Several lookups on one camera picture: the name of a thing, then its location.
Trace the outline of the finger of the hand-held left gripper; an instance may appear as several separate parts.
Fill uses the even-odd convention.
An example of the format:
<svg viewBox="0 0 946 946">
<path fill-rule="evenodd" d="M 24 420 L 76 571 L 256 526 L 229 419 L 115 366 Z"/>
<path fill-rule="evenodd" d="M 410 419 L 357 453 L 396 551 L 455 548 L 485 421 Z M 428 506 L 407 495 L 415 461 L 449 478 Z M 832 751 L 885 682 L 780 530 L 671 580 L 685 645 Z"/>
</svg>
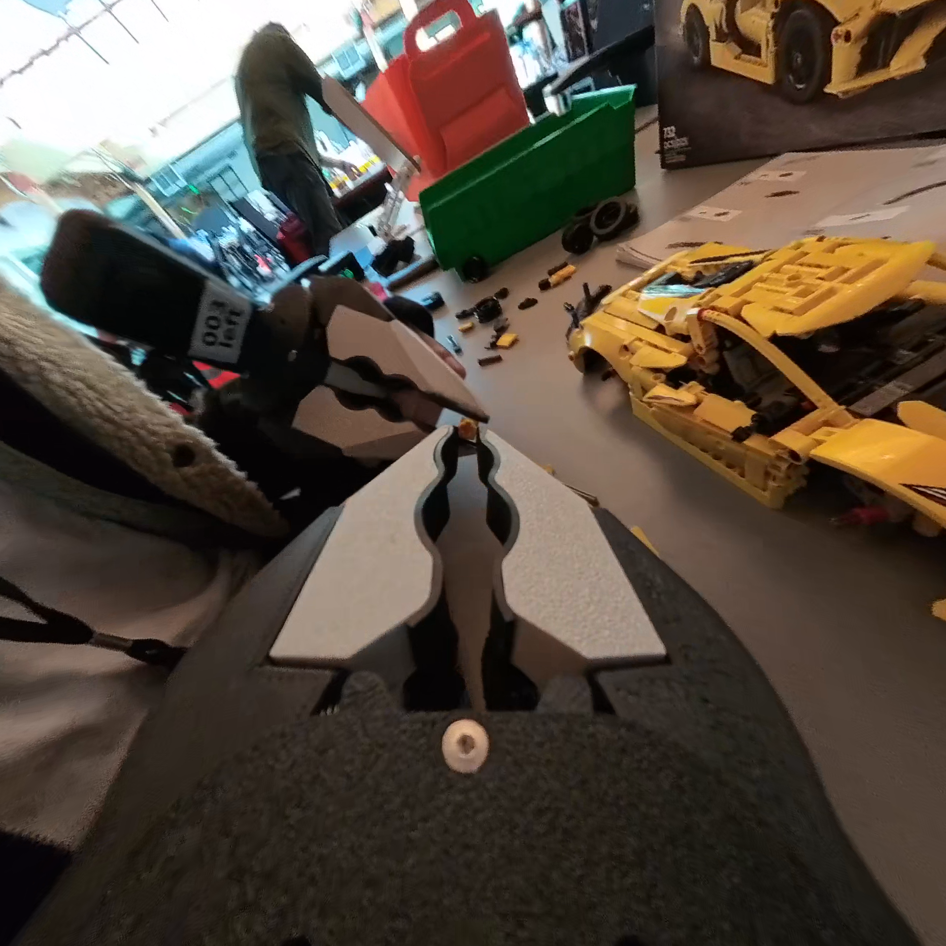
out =
<svg viewBox="0 0 946 946">
<path fill-rule="evenodd" d="M 328 319 L 325 342 L 331 363 L 325 375 L 327 386 L 356 394 L 413 388 L 443 409 L 482 423 L 490 419 L 466 381 L 408 325 L 341 304 Z"/>
<path fill-rule="evenodd" d="M 299 403 L 291 429 L 364 464 L 393 462 L 425 440 L 443 407 L 413 388 L 356 394 L 319 386 Z"/>
</svg>

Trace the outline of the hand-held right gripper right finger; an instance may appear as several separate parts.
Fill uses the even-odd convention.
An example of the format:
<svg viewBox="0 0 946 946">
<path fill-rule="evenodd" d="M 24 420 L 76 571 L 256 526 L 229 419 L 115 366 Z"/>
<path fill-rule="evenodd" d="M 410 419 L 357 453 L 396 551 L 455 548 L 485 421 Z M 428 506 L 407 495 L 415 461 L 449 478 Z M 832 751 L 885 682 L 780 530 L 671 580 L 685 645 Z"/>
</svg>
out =
<svg viewBox="0 0 946 946">
<path fill-rule="evenodd" d="M 486 522 L 501 547 L 501 663 L 532 684 L 662 663 L 656 627 L 597 509 L 493 432 L 478 442 Z"/>
</svg>

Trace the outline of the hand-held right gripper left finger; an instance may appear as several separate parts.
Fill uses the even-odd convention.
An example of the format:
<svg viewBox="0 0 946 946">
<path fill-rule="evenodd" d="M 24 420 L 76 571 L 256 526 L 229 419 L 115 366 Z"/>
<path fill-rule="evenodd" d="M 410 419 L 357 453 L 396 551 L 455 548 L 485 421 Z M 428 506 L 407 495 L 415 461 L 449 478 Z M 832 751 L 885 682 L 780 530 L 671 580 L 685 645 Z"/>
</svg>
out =
<svg viewBox="0 0 946 946">
<path fill-rule="evenodd" d="M 440 428 L 350 497 L 273 644 L 273 663 L 414 663 L 409 632 L 436 604 L 424 502 L 443 483 Z"/>
</svg>

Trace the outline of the yellow brick toy car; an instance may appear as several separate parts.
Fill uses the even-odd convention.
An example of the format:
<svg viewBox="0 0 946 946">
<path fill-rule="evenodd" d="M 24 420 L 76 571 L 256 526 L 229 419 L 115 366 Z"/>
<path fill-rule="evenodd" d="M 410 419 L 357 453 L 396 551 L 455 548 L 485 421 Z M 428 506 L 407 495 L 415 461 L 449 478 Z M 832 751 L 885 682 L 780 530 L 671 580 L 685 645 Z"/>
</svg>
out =
<svg viewBox="0 0 946 946">
<path fill-rule="evenodd" d="M 815 466 L 842 519 L 945 526 L 944 254 L 930 241 L 705 243 L 566 304 L 569 359 L 634 416 L 765 507 Z"/>
</svg>

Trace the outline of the person's left forearm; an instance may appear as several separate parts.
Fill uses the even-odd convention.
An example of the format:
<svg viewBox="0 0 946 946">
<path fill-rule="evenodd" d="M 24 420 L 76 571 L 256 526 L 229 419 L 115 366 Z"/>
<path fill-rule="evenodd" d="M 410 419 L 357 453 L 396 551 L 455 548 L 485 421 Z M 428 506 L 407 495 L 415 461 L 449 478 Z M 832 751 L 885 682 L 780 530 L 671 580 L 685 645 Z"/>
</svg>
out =
<svg viewBox="0 0 946 946">
<path fill-rule="evenodd" d="M 239 383 L 192 396 L 190 423 L 200 429 L 253 481 L 295 529 L 337 506 L 376 474 L 355 459 L 324 451 L 294 430 L 265 432 L 241 403 Z"/>
</svg>

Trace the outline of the grey desk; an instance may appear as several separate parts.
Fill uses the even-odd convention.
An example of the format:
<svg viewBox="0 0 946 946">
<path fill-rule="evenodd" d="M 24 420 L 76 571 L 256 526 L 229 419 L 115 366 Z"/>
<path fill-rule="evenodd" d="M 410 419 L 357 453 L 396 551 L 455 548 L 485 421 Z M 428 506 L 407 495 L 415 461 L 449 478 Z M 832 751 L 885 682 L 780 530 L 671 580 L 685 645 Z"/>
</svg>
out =
<svg viewBox="0 0 946 946">
<path fill-rule="evenodd" d="M 326 897 L 335 944 L 921 944 L 858 855 L 756 661 L 609 515 L 670 659 L 479 717 L 491 753 L 351 676 L 358 796 Z"/>
</svg>

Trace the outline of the black bundle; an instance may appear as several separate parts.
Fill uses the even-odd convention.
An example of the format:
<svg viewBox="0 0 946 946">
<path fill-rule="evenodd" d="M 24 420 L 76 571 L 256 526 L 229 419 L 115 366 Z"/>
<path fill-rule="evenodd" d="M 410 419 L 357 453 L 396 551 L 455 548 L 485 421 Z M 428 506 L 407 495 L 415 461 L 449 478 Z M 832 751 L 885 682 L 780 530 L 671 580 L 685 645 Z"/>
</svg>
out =
<svg viewBox="0 0 946 946">
<path fill-rule="evenodd" d="M 399 269 L 407 267 L 415 256 L 412 236 L 391 239 L 372 256 L 371 268 L 382 278 L 391 277 Z"/>
</svg>

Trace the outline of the scattered small brick pieces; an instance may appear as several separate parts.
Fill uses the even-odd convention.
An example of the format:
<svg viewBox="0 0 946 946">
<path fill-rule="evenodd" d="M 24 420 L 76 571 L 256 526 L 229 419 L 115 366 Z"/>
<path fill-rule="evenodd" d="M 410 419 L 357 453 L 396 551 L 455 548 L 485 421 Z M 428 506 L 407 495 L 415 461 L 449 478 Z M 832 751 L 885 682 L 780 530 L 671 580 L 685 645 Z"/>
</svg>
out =
<svg viewBox="0 0 946 946">
<path fill-rule="evenodd" d="M 503 361 L 502 351 L 514 347 L 518 343 L 518 334 L 511 330 L 508 320 L 505 318 L 503 310 L 503 300 L 508 295 L 508 290 L 502 288 L 492 295 L 487 295 L 475 304 L 455 312 L 456 333 L 464 334 L 475 329 L 478 325 L 484 325 L 492 332 L 489 343 L 486 346 L 485 355 L 479 358 L 480 367 L 488 367 Z M 420 333 L 421 341 L 426 343 L 426 338 L 437 338 L 434 335 Z M 441 343 L 445 348 L 454 353 L 459 358 L 463 349 L 459 344 L 455 334 L 448 334 Z"/>
</svg>

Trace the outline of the green plastic bin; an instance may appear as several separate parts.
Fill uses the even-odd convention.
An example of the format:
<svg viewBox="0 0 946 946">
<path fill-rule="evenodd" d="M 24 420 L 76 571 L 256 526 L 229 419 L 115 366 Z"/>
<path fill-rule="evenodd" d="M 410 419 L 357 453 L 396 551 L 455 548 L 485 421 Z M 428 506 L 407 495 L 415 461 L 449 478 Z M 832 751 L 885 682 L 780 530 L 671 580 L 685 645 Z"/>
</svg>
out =
<svg viewBox="0 0 946 946">
<path fill-rule="evenodd" d="M 566 226 L 578 210 L 636 186 L 636 94 L 625 85 L 575 96 L 420 192 L 442 270 L 489 269 Z"/>
</svg>

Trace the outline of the grey tilted board stand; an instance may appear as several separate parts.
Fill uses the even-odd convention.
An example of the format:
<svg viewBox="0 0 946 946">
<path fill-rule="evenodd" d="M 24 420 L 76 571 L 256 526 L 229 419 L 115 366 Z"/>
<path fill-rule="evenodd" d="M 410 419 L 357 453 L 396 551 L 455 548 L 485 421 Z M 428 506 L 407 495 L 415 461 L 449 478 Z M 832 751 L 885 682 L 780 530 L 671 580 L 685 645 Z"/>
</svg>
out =
<svg viewBox="0 0 946 946">
<path fill-rule="evenodd" d="M 322 90 L 328 110 L 392 172 L 393 180 L 387 185 L 374 228 L 376 237 L 384 243 L 400 238 L 403 228 L 397 219 L 408 187 L 421 173 L 419 158 L 411 156 L 408 148 L 389 134 L 337 79 L 323 77 Z"/>
</svg>

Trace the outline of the stack of black toy wheels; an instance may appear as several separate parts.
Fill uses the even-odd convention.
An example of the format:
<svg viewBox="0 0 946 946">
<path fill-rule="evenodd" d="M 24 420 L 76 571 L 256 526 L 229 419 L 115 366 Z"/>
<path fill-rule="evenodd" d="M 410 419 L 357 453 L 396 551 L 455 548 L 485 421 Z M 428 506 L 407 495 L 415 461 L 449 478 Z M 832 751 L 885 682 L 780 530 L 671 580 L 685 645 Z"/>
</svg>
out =
<svg viewBox="0 0 946 946">
<path fill-rule="evenodd" d="M 561 246 L 569 255 L 584 255 L 595 245 L 609 242 L 640 222 L 637 202 L 613 197 L 577 211 L 561 233 Z"/>
</svg>

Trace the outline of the cream hoodie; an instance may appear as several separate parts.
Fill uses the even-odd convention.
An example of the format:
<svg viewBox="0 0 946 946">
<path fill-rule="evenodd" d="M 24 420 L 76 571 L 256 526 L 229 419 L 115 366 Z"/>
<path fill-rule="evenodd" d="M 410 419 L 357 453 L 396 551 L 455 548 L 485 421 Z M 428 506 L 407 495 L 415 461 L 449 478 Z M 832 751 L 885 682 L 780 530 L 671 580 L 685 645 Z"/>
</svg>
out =
<svg viewBox="0 0 946 946">
<path fill-rule="evenodd" d="M 192 645 L 259 566 L 200 514 L 97 490 L 2 445 L 1 574 L 125 639 Z M 114 651 L 2 641 L 2 834 L 71 849 L 165 673 Z"/>
</svg>

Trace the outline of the dark toy car box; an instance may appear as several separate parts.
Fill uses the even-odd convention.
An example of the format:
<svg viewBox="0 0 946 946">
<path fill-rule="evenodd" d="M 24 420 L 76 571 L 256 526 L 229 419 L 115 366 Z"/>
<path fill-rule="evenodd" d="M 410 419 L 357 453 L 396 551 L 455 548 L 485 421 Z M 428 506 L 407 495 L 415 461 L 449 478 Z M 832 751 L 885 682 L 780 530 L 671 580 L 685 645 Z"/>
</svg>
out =
<svg viewBox="0 0 946 946">
<path fill-rule="evenodd" d="M 664 169 L 944 133 L 943 1 L 660 1 L 654 23 Z"/>
</svg>

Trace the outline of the open instruction booklet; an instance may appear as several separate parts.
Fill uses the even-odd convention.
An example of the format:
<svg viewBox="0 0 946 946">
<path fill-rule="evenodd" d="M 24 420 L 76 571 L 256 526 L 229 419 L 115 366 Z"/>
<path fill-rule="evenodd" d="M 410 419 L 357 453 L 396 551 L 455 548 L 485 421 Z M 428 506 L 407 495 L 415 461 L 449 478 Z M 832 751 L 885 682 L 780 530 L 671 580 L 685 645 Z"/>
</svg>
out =
<svg viewBox="0 0 946 946">
<path fill-rule="evenodd" d="M 805 237 L 930 241 L 945 248 L 945 147 L 790 152 L 619 244 L 640 270 L 705 243 L 751 250 Z"/>
</svg>

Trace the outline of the black drawcord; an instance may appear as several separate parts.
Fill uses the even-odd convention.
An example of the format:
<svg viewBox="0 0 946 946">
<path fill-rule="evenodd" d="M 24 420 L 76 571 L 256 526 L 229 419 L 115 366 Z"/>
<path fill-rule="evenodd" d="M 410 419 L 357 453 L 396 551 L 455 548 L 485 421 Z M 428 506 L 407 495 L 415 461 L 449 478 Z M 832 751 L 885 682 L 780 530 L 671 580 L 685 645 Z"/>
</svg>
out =
<svg viewBox="0 0 946 946">
<path fill-rule="evenodd" d="M 30 612 L 34 618 L 2 617 L 4 642 L 94 647 L 168 671 L 175 669 L 189 650 L 160 640 L 129 639 L 96 631 L 84 621 L 38 603 L 6 579 L 1 580 L 1 597 Z"/>
</svg>

